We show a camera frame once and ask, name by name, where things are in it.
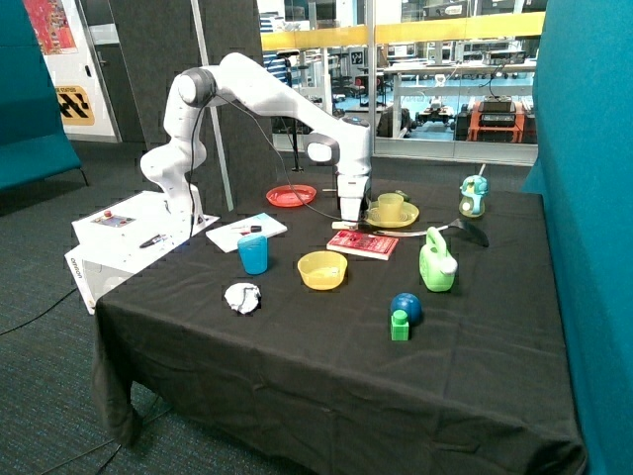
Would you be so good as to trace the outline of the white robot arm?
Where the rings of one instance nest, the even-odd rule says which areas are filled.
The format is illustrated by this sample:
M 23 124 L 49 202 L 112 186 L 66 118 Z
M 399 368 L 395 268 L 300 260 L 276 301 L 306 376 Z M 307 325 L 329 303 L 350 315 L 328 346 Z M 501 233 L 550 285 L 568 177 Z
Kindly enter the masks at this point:
M 364 219 L 371 201 L 369 124 L 329 115 L 254 60 L 232 52 L 217 65 L 190 68 L 174 78 L 163 119 L 169 140 L 140 163 L 143 175 L 162 190 L 176 227 L 189 228 L 202 214 L 198 191 L 186 175 L 207 157 L 199 138 L 203 111 L 224 104 L 261 117 L 293 118 L 310 127 L 305 152 L 314 162 L 334 165 L 341 220 Z

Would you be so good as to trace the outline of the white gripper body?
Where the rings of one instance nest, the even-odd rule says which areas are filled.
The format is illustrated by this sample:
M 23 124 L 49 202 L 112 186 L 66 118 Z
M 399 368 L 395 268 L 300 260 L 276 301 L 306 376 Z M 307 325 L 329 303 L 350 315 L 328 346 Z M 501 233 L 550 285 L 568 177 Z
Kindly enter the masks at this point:
M 362 222 L 365 219 L 367 199 L 361 197 L 339 197 L 339 209 L 341 220 L 344 222 Z

